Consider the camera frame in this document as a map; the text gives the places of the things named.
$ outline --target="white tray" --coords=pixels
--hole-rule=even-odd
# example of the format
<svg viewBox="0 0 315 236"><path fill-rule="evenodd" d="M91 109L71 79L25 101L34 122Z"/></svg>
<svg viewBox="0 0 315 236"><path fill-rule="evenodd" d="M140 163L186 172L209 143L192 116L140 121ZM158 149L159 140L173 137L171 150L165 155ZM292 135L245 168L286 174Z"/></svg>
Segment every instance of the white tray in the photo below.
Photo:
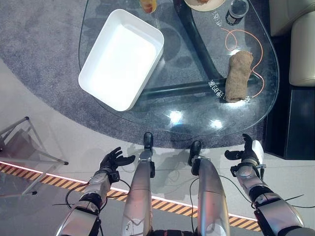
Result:
<svg viewBox="0 0 315 236"><path fill-rule="evenodd" d="M80 72L80 87L117 111L131 109L162 56L163 44L158 29L114 10Z"/></svg>

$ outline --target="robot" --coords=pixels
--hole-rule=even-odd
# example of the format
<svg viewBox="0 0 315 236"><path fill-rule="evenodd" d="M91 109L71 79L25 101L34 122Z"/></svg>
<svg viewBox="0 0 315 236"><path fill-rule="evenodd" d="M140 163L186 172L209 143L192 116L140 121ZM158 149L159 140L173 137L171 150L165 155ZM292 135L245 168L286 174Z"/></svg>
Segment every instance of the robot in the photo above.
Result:
<svg viewBox="0 0 315 236"><path fill-rule="evenodd" d="M313 229L305 228L299 213L273 192L263 181L263 148L247 134L244 151L226 151L228 160L240 160L231 167L255 208L254 214L265 236L314 236ZM123 212L121 236L159 236L165 231L153 231L150 178L155 176L152 161L153 136L144 134L144 150L139 156L131 188ZM194 141L188 164L191 173L199 176L198 225L194 232L170 231L173 235L229 236L229 221L224 189L219 174L209 157L201 156L201 143ZM57 231L57 236L96 236L100 228L99 213L106 204L111 184L120 180L118 166L132 163L135 156L124 157L120 147L107 154L99 170L88 182L85 193L71 208Z"/></svg>

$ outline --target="orange cable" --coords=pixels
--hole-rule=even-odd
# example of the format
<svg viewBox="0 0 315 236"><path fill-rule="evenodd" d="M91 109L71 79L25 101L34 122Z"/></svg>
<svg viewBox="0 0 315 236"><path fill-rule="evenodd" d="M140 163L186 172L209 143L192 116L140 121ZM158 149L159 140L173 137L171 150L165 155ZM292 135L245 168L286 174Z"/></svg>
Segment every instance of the orange cable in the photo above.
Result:
<svg viewBox="0 0 315 236"><path fill-rule="evenodd" d="M261 45L260 41L258 40L258 38L255 35L253 35L250 32L247 32L245 30L242 30L242 29L234 29L234 30L231 30L231 31L229 31L229 30L227 30L225 28L221 28L221 29L228 32L228 34L225 37L225 48L228 51L233 51L237 47L237 39L236 39L235 35L233 34L233 32L235 32L235 31L241 31L241 32L247 33L247 34L251 35L254 39L256 39L257 42L259 43L260 49L261 49L261 56L260 56L259 62L252 68L253 73L255 75L257 75L262 80L262 88L261 88L261 90L256 95L253 96L253 97L257 97L263 91L263 89L265 87L265 80L264 80L264 78L255 71L255 68L261 63L261 60L262 60L262 57L263 57L263 48L262 48L262 45ZM235 40L235 46L232 49L228 48L227 43L226 43L227 42L227 38L228 38L228 36L230 34L234 37L234 40Z"/></svg>

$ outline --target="black cable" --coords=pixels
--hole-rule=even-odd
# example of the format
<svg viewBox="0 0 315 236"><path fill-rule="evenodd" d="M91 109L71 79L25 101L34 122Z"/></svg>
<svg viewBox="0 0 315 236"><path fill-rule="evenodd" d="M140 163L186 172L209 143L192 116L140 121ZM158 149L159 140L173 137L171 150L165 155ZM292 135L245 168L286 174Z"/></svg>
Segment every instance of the black cable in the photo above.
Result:
<svg viewBox="0 0 315 236"><path fill-rule="evenodd" d="M102 226L101 226L101 225L99 225L99 229L100 229L100 234L101 234L102 236L104 236L104 234L103 234L103 229L102 229Z"/></svg>
<svg viewBox="0 0 315 236"><path fill-rule="evenodd" d="M65 196L65 204L67 205L67 207L68 207L69 209L72 208L72 207L70 206L69 202L68 202L69 194L70 194L73 190L75 190L75 189L77 189L77 188L80 188L80 187L83 187L83 186L86 186L86 185L88 185L88 184L89 184L89 182L80 184L80 185L78 185L78 186L76 186L76 187L70 189L70 190L67 192L67 194L66 194L66 196Z"/></svg>
<svg viewBox="0 0 315 236"><path fill-rule="evenodd" d="M105 203L104 203L103 206L100 208L99 213L103 210L103 208L106 206L106 204L107 204L107 197L106 197Z"/></svg>
<svg viewBox="0 0 315 236"><path fill-rule="evenodd" d="M131 189L130 185L129 185L126 181L124 181L124 180L122 180L122 179L120 179L119 181L125 183L125 184L128 186L128 188L129 188L128 193L129 193L129 191L130 191L130 189ZM108 198L118 198L118 197L122 197L122 196L127 196L128 193L124 193L124 194L117 195L117 196L108 196Z"/></svg>
<svg viewBox="0 0 315 236"><path fill-rule="evenodd" d="M194 228L193 228L193 221L192 221L193 205L192 205L192 198L191 198L191 186L192 186L192 184L193 184L197 179L199 179L199 178L194 179L194 180L191 182L190 187L189 187L189 195L190 195L190 202L191 202L191 217L190 217L190 219L191 219L192 233L194 232Z"/></svg>
<svg viewBox="0 0 315 236"><path fill-rule="evenodd" d="M66 203L60 203L60 204L52 204L52 206L61 206L61 205L66 205Z"/></svg>
<svg viewBox="0 0 315 236"><path fill-rule="evenodd" d="M265 173L265 169L264 169L264 168L261 168L261 169L260 169L260 179L261 179L262 181L264 181L264 173Z"/></svg>
<svg viewBox="0 0 315 236"><path fill-rule="evenodd" d="M248 201L248 202L251 204L251 207L252 207L253 209L255 209L255 208L253 207L253 203L252 203L250 200L248 200L248 199L244 196L244 194L241 192L241 190L236 186L236 184L235 184L232 180L230 180L228 177L225 177L225 176L220 176L220 177L223 177L223 178L229 180L229 181L237 188L237 190L242 194L242 196L246 199L246 201ZM289 199L286 199L285 201L289 201L289 200L292 200L292 199L296 199L296 198L302 197L303 195L304 195L304 194L299 195L299 196L296 196L296 197L293 197L293 198L289 198ZM315 206L295 206L295 205L292 205L292 206L293 206L293 207L298 207L298 208L315 208Z"/></svg>
<svg viewBox="0 0 315 236"><path fill-rule="evenodd" d="M299 198L299 197L302 197L302 196L304 196L304 194L299 195L299 196L296 196L296 197L293 197L293 198L285 199L285 201L289 201L289 200L292 200L292 199L296 199L296 198Z"/></svg>
<svg viewBox="0 0 315 236"><path fill-rule="evenodd" d="M125 183L125 184L128 186L129 190L131 189L130 185L129 185L126 181L124 181L124 180L122 180L122 179L120 179L119 181Z"/></svg>
<svg viewBox="0 0 315 236"><path fill-rule="evenodd" d="M295 205L291 205L293 207L298 207L298 208L315 208L315 206L295 206Z"/></svg>
<svg viewBox="0 0 315 236"><path fill-rule="evenodd" d="M225 177L225 176L220 176L220 177L225 178L228 181L230 181L237 188L237 190L242 194L242 196L245 198L245 200L248 201L250 204L252 204L252 202L250 200L248 200L247 197L245 197L245 195L241 192L241 190L236 186L236 184L232 180L230 180L228 177Z"/></svg>

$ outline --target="glass table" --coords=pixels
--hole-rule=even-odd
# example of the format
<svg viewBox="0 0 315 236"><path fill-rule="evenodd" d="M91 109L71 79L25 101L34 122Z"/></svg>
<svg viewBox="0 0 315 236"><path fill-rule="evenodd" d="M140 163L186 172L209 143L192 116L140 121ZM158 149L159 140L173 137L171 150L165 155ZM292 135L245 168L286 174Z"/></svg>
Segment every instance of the glass table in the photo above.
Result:
<svg viewBox="0 0 315 236"><path fill-rule="evenodd" d="M184 0L157 0L156 11L146 14L138 0L89 0L80 35L80 68L115 9L130 12L164 35L162 58L132 109L117 112L96 101L118 118L182 134L228 135L264 119L278 93L277 57L252 4L234 26L225 20L230 4L226 0L216 10L198 12ZM227 103L229 58L239 50L252 52L255 72L248 82L248 97Z"/></svg>

